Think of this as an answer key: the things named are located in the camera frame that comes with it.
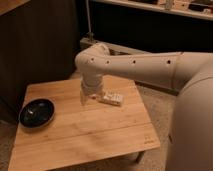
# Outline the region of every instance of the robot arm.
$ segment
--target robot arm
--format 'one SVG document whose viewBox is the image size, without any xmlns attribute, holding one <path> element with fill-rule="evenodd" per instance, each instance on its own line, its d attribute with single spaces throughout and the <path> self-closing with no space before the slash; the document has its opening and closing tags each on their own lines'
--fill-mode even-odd
<svg viewBox="0 0 213 171">
<path fill-rule="evenodd" d="M 190 52 L 110 56 L 108 47 L 98 43 L 77 55 L 76 66 L 86 95 L 102 90 L 105 74 L 180 91 L 211 56 Z"/>
<path fill-rule="evenodd" d="M 84 94 L 102 91 L 102 76 L 116 75 L 181 91 L 170 128 L 166 171 L 213 170 L 213 55 L 159 53 L 110 56 L 96 44 L 76 57 Z"/>
</svg>

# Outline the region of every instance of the black bowl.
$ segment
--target black bowl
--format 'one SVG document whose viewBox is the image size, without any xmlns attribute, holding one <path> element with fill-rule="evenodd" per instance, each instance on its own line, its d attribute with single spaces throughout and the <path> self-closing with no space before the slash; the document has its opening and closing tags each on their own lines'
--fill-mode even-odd
<svg viewBox="0 0 213 171">
<path fill-rule="evenodd" d="M 36 99 L 28 103 L 19 114 L 19 122 L 27 128 L 46 125 L 53 118 L 54 105 L 48 99 Z"/>
</svg>

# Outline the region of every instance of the wood grain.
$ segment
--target wood grain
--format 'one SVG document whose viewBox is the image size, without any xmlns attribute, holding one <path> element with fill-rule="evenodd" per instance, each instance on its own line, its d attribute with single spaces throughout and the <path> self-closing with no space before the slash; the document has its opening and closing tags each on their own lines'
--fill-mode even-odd
<svg viewBox="0 0 213 171">
<path fill-rule="evenodd" d="M 0 15 L 27 3 L 30 0 L 0 0 Z"/>
<path fill-rule="evenodd" d="M 55 118 L 45 129 L 27 133 L 19 126 L 9 170 L 49 170 L 160 146 L 133 81 L 104 77 L 105 90 L 124 95 L 122 107 L 89 100 L 80 103 L 80 79 L 30 85 L 25 104 L 54 102 Z"/>
</svg>

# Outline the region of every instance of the table leg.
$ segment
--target table leg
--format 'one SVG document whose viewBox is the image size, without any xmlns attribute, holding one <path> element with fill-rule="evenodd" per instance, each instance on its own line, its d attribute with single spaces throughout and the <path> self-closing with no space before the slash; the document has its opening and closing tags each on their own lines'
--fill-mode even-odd
<svg viewBox="0 0 213 171">
<path fill-rule="evenodd" d="M 144 153 L 145 153 L 145 151 L 141 151 L 141 152 L 138 153 L 138 156 L 137 156 L 137 158 L 135 159 L 135 162 L 136 162 L 136 163 L 138 163 L 138 164 L 140 163 L 140 161 L 141 161 L 141 159 L 142 159 Z"/>
</svg>

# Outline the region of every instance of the floor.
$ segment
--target floor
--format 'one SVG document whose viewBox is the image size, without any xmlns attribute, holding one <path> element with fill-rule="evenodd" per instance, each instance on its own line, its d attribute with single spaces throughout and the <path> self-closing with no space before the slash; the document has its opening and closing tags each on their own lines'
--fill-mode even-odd
<svg viewBox="0 0 213 171">
<path fill-rule="evenodd" d="M 164 171 L 169 122 L 175 96 L 138 86 L 153 125 L 161 141 L 161 147 L 147 151 L 139 164 L 133 161 L 137 154 L 56 169 L 55 171 Z M 15 139 L 16 126 L 0 121 L 0 171 L 6 171 Z"/>
</svg>

